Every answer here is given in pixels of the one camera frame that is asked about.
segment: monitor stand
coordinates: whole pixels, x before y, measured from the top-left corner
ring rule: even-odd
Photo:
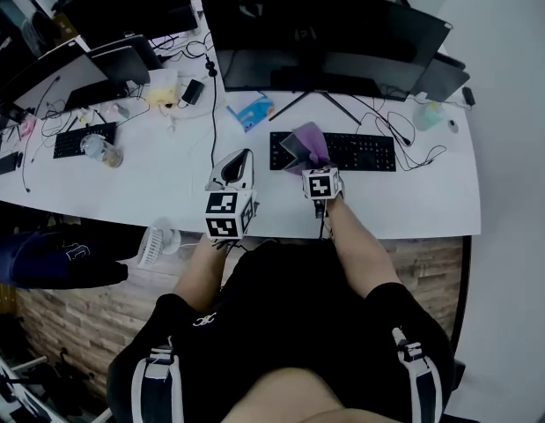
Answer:
[[[307,97],[311,92],[309,93],[303,93],[301,94],[297,99],[290,102],[288,105],[286,105],[284,108],[282,108],[280,111],[278,111],[275,115],[269,118],[269,121],[272,121],[273,119],[277,118],[279,115],[281,115],[285,110],[288,108],[293,107],[296,103],[298,103],[300,100],[303,100],[305,97]],[[362,125],[362,123],[354,117],[351,113],[349,113],[349,110],[347,110],[345,107],[343,107],[339,102],[337,102],[335,99],[333,99],[329,93],[317,93],[322,95],[325,99],[327,99],[329,102],[331,102],[333,105],[335,105],[337,108],[339,108],[344,114],[346,114],[350,119],[352,119],[354,122],[356,122],[358,125]]]

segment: blue package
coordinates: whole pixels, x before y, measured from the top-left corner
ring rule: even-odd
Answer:
[[[237,113],[230,106],[227,106],[227,110],[235,116],[235,119],[240,122],[245,131],[249,131],[258,122],[263,121],[274,113],[274,102],[263,94],[262,97]]]

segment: wooden floor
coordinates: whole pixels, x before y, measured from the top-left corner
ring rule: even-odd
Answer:
[[[182,243],[196,242],[187,235]],[[260,239],[245,239],[252,248]],[[458,303],[462,239],[384,241],[404,285],[442,325],[450,337]],[[129,279],[116,286],[91,290],[18,290],[18,315],[33,349],[57,360],[67,348],[67,361],[92,374],[95,395],[106,393],[107,367],[151,315],[156,299],[172,291],[194,247],[159,259],[151,271],[129,265]],[[235,249],[228,257],[224,281],[243,254]]]

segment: person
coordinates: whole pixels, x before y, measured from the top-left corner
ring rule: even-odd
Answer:
[[[444,408],[454,382],[446,334],[341,195],[327,210],[332,241],[266,241],[240,258],[221,290],[226,249],[203,236],[173,293],[158,299],[109,368],[107,400],[118,423],[133,421],[137,362],[169,339],[187,423],[411,421],[396,327],[436,365]],[[145,422],[150,412],[172,421],[162,395],[146,400],[151,405],[143,399],[151,408]]]

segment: sleeve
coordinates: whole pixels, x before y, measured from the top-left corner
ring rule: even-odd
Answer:
[[[450,341],[440,325],[402,284],[377,286],[366,296],[364,305],[368,315],[376,315],[373,324],[380,335],[391,334],[393,328],[399,327],[409,341],[421,343],[423,353],[431,358],[440,375],[444,409],[452,393],[455,366]]]
[[[120,352],[107,371],[107,403],[118,423],[131,423],[131,380],[137,362],[149,355],[151,348],[168,343],[168,337],[198,318],[180,296],[165,294],[158,298],[149,321],[131,344]]]

